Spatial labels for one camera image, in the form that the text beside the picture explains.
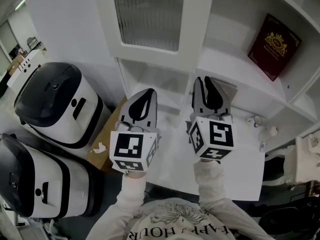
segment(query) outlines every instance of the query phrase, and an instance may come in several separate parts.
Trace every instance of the white desk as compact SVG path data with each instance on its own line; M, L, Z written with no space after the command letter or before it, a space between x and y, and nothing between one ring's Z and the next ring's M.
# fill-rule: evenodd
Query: white desk
M171 114L158 109L157 127L161 130L159 148L146 174L146 180L165 188L198 195L193 164L196 162L189 143L187 125L193 112L187 103L183 120L174 128ZM227 197L232 200L258 201L264 174L265 154L259 151L259 128L251 128L245 121L250 113L231 108L237 126L238 148L227 155L221 164Z

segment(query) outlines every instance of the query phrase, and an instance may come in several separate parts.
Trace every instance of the person's arm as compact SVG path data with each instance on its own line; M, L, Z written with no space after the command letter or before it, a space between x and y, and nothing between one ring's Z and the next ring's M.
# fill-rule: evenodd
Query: person's arm
M144 203L146 177L144 172L123 175L117 202L111 205L91 229L86 240L122 240L128 222L140 215Z
M238 230L253 240L272 239L246 212L226 198L220 164L216 161L199 161L194 165L194 175L199 185L202 210L214 215L227 228Z

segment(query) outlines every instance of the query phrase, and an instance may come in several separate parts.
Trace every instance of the cable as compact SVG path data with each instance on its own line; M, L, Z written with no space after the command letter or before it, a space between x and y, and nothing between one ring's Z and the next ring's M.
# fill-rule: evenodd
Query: cable
M291 199L292 199L292 198L297 197L297 196L300 196L300 195L303 195L303 194L307 193L309 190L311 190L311 189L313 189L313 188L315 188L315 187L318 187L318 186L317 186L317 185L314 185L314 186L308 188L308 189L307 189L305 192L303 192L303 193L292 195L292 196L290 197L289 203L291 203Z

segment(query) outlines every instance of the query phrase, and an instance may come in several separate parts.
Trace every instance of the white wall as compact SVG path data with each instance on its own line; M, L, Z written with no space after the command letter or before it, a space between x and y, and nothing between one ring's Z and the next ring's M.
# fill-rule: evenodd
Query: white wall
M107 103L125 93L110 56L95 0L25 0L51 59L79 67Z
M40 41L35 25L32 22L25 4L9 15L8 22L16 41L24 51L30 51L27 44L28 38L36 37L38 41Z

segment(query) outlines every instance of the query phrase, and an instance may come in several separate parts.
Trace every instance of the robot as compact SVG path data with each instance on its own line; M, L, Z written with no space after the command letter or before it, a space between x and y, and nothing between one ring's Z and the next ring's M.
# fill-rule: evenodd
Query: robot
M212 78L198 77L193 85L192 126L188 131L194 153L200 159L221 160L236 149L236 126L230 100ZM116 131L110 136L110 160L119 171L146 172L158 149L157 93L145 89L122 107Z

